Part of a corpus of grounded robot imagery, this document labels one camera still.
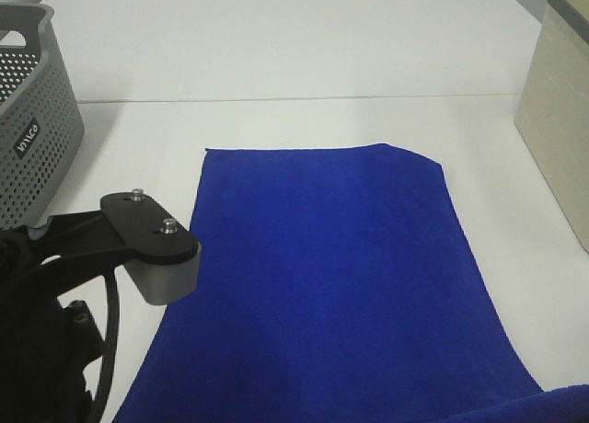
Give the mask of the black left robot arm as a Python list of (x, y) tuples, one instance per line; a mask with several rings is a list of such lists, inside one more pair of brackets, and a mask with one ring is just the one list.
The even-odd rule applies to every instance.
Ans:
[(60, 304), (38, 276), (45, 256), (25, 226), (1, 233), (1, 419), (98, 422), (106, 393), (87, 389), (84, 370), (105, 355), (87, 304)]

